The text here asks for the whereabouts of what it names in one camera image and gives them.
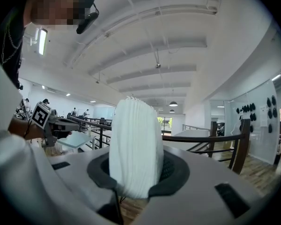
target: black shirt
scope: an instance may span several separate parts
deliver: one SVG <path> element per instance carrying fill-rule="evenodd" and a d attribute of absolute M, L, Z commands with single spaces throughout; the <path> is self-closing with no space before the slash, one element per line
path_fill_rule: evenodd
<path fill-rule="evenodd" d="M 19 88 L 19 68 L 21 66 L 21 50 L 22 50 L 22 40 L 25 32 L 23 24 L 23 13 L 25 9 L 25 4 L 27 0 L 0 0 L 0 64 L 2 64 L 2 45 L 5 41 L 4 47 L 4 61 L 2 65 L 6 74 L 13 82 L 13 84 Z"/>

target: stacked white foam sheet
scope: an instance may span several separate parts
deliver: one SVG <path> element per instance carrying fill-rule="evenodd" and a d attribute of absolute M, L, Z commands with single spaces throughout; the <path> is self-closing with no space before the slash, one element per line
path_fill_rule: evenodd
<path fill-rule="evenodd" d="M 129 97 L 121 100 L 112 121 L 109 152 L 110 176 L 119 195 L 147 198 L 163 167 L 163 142 L 156 111 Z"/>

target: paper sign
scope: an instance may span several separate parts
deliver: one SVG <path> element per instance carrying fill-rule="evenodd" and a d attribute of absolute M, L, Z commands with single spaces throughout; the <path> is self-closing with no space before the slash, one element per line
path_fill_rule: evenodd
<path fill-rule="evenodd" d="M 259 107 L 259 114 L 260 114 L 260 126 L 261 127 L 267 127 L 267 111 L 266 111 L 266 105 Z"/>

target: railing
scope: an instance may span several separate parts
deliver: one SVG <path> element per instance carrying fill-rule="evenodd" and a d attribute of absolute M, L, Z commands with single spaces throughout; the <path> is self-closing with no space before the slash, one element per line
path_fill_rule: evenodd
<path fill-rule="evenodd" d="M 187 130 L 187 129 L 208 130 L 208 131 L 210 131 L 210 129 L 207 129 L 207 128 L 202 128 L 202 127 L 200 128 L 200 127 L 195 127 L 195 126 L 190 126 L 190 125 L 182 124 L 182 131 Z"/>
<path fill-rule="evenodd" d="M 76 121 L 79 123 L 79 131 L 83 132 L 81 128 L 88 129 L 82 124 L 89 124 L 100 129 L 100 132 L 93 131 L 93 133 L 99 134 L 100 139 L 96 139 L 99 141 L 99 148 L 102 148 L 102 144 L 110 145 L 107 142 L 103 142 L 103 136 L 111 139 L 110 136 L 103 134 L 104 130 L 111 131 L 110 126 L 105 126 L 93 122 L 89 122 L 87 120 L 82 120 L 73 116 L 68 116 L 69 119 Z M 240 135 L 234 136 L 216 136 L 217 124 L 216 122 L 211 122 L 210 136 L 209 137 L 180 137 L 180 136 L 165 136 L 163 135 L 164 141 L 170 142 L 183 142 L 183 143 L 198 143 L 193 146 L 191 149 L 187 150 L 189 152 L 197 153 L 197 154 L 208 154 L 210 158 L 212 158 L 213 153 L 219 152 L 227 152 L 232 151 L 231 158 L 221 159 L 219 162 L 230 161 L 228 168 L 232 169 L 234 172 L 240 174 L 244 160 L 247 155 L 248 147 L 249 147 L 249 138 L 250 138 L 250 119 L 244 119 L 241 123 L 242 132 Z M 214 143 L 226 142 L 226 141 L 234 141 L 234 148 L 232 149 L 223 149 L 223 150 L 214 150 Z"/>

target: necklace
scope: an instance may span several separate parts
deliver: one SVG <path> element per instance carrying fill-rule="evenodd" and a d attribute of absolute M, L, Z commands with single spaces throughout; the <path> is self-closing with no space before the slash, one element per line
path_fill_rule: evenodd
<path fill-rule="evenodd" d="M 5 38 L 6 38 L 6 34 L 8 32 L 8 37 L 9 37 L 9 40 L 10 40 L 10 43 L 12 45 L 12 47 L 15 49 L 14 52 L 7 58 L 4 60 L 4 48 L 5 48 Z M 3 44 L 2 44 L 2 53 L 1 53 L 1 63 L 2 65 L 4 63 L 6 63 L 8 60 L 10 60 L 14 55 L 15 53 L 17 52 L 17 50 L 19 49 L 20 45 L 22 44 L 22 41 L 23 41 L 23 38 L 21 39 L 21 41 L 19 42 L 18 46 L 15 46 L 14 45 L 14 42 L 10 36 L 10 30 L 9 30 L 9 24 L 7 25 L 7 27 L 5 28 L 5 31 L 4 31 L 4 37 L 3 37 Z"/>

